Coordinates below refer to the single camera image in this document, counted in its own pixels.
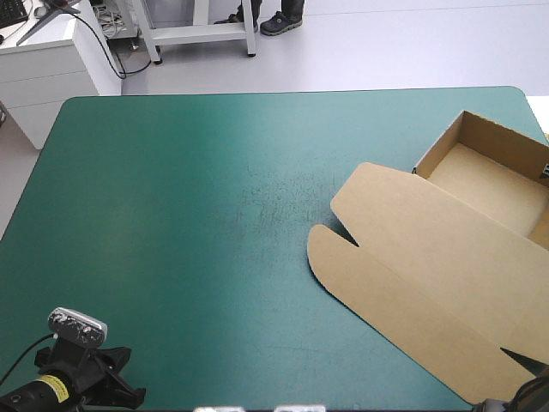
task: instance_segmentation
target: white table frame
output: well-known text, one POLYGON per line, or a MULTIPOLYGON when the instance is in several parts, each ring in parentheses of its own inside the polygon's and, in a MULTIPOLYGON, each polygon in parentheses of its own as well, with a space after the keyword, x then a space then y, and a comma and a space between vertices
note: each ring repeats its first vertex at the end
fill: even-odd
POLYGON ((242 0, 244 23, 208 24, 209 0, 195 0, 192 26, 165 28, 154 27, 148 13, 146 0, 133 0, 133 4, 148 54, 156 64, 162 62, 160 58, 160 46, 162 45, 245 39, 248 56, 256 55, 251 0, 242 0))

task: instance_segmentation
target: shoe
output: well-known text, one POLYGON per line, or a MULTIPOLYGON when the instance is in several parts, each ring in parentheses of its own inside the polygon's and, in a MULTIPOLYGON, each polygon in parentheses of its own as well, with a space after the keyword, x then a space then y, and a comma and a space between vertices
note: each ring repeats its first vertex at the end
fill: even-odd
MULTIPOLYGON (((225 20, 218 20, 214 24, 225 24, 225 23, 244 23, 244 19, 240 19, 238 15, 232 14, 229 15, 225 20)), ((259 27, 257 26, 257 21, 254 21, 254 32, 257 33, 259 27)))
POLYGON ((278 36, 289 30, 297 28, 303 24, 303 19, 299 21, 290 21, 281 11, 277 11, 276 14, 267 21, 261 23, 261 33, 266 36, 278 36))

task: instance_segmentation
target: yellow label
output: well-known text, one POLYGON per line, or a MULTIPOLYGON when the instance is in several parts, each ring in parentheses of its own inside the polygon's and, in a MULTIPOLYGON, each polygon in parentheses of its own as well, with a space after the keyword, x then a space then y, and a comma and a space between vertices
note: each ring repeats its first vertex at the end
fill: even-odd
POLYGON ((38 379, 40 382, 44 382, 46 385, 50 386, 51 389, 55 392, 57 401, 59 403, 65 402, 69 399, 69 391, 60 378, 56 378, 51 375, 42 375, 38 379))

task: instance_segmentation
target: person's leg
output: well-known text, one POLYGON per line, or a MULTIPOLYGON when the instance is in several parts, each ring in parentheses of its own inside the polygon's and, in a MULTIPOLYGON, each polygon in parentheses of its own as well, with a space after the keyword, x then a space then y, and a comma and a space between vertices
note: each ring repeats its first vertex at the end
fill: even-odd
POLYGON ((303 18, 305 0, 282 0, 282 14, 295 23, 303 18))
MULTIPOLYGON (((263 0, 251 0, 251 15, 254 16, 254 23, 257 23, 259 18, 259 12, 261 11, 261 3, 263 0)), ((244 11, 242 10, 242 3, 238 6, 237 16, 244 21, 244 11)))
MULTIPOLYGON (((254 18, 254 28, 257 31, 257 18, 259 17, 259 11, 261 9, 262 0, 251 0, 251 15, 254 18)), ((222 23, 239 23, 244 21, 244 11, 242 10, 242 3, 238 6, 236 14, 229 15, 225 20, 216 21, 215 24, 222 23)))
POLYGON ((278 36, 301 26, 304 6, 305 0, 282 0, 282 11, 277 11, 270 20, 262 23, 261 33, 278 36))

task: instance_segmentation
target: cardboard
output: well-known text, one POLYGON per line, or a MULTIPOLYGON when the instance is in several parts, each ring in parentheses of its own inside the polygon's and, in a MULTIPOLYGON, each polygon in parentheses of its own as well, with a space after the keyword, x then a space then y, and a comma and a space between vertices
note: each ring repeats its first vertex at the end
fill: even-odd
POLYGON ((548 161, 546 146, 464 112, 416 174, 356 169, 331 208, 359 247, 315 226, 311 268, 465 400, 509 400, 532 375, 501 348, 549 363, 548 161))

